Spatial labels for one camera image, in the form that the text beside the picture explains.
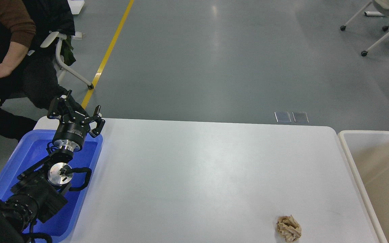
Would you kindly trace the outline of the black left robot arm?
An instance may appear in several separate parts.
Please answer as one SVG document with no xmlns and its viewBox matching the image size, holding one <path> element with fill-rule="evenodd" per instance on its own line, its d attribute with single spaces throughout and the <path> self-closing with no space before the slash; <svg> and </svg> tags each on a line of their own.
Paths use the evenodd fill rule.
<svg viewBox="0 0 389 243">
<path fill-rule="evenodd" d="M 97 105 L 92 116 L 74 110 L 71 90 L 52 100 L 47 118 L 59 121 L 55 135 L 47 144 L 48 155 L 17 176 L 12 195 L 0 199 L 0 243 L 53 241 L 47 233 L 34 232 L 38 221 L 45 223 L 68 203 L 67 192 L 80 192 L 90 182 L 89 167 L 71 167 L 74 154 L 84 147 L 87 136 L 97 137 L 105 125 Z"/>
</svg>

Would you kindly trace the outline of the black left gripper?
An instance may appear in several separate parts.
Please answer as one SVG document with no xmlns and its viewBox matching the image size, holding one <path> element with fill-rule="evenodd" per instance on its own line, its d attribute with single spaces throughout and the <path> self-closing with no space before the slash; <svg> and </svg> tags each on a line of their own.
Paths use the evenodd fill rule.
<svg viewBox="0 0 389 243">
<path fill-rule="evenodd" d="M 91 137 L 99 136 L 104 128 L 105 120 L 100 113 L 101 105 L 97 105 L 93 115 L 89 117 L 75 113 L 71 94 L 72 90 L 68 90 L 65 95 L 55 97 L 50 103 L 47 118 L 59 120 L 58 128 L 52 139 L 53 146 L 70 151 L 80 151 L 87 133 Z"/>
</svg>

